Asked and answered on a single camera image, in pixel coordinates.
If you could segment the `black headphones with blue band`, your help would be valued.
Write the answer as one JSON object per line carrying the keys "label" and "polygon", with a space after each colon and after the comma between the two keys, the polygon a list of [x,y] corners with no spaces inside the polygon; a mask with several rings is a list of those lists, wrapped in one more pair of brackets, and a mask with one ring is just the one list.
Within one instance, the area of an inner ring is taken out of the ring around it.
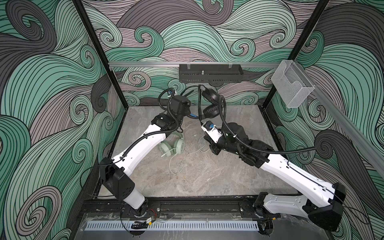
{"label": "black headphones with blue band", "polygon": [[[190,95],[193,90],[184,95],[184,93],[190,88],[197,88],[198,90],[198,115],[196,116],[193,114],[189,114],[187,115],[188,118],[195,120],[204,120],[213,119],[219,115],[220,95],[215,90],[207,88],[203,85],[189,86],[181,92],[181,96],[187,97],[188,95]],[[204,98],[208,103],[210,103],[210,105],[203,110],[201,109],[202,98]]]}

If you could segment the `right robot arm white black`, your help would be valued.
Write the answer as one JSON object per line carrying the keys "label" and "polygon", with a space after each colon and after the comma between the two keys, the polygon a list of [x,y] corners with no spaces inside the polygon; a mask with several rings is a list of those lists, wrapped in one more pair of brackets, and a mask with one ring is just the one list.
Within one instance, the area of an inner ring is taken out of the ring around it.
{"label": "right robot arm white black", "polygon": [[242,126],[227,123],[223,96],[214,97],[211,102],[214,116],[220,116],[223,123],[221,128],[211,121],[202,124],[204,138],[213,154],[218,155],[221,151],[235,154],[247,165],[275,175],[299,192],[296,196],[260,193],[253,204],[256,214],[268,219],[279,214],[293,215],[309,219],[323,230],[336,231],[344,212],[345,186],[309,174],[284,158],[284,151],[274,151],[260,140],[251,140]]}

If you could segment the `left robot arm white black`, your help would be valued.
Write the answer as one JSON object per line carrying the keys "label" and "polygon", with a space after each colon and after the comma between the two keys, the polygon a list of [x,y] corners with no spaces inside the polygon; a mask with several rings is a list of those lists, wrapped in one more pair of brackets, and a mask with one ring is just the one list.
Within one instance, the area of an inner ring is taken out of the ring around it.
{"label": "left robot arm white black", "polygon": [[126,150],[113,158],[104,158],[99,164],[102,184],[116,199],[123,201],[136,211],[146,210],[146,198],[137,190],[130,175],[140,161],[169,135],[176,132],[188,116],[191,102],[185,96],[176,95],[174,89],[167,89],[170,99],[166,112],[160,113],[145,132]]}

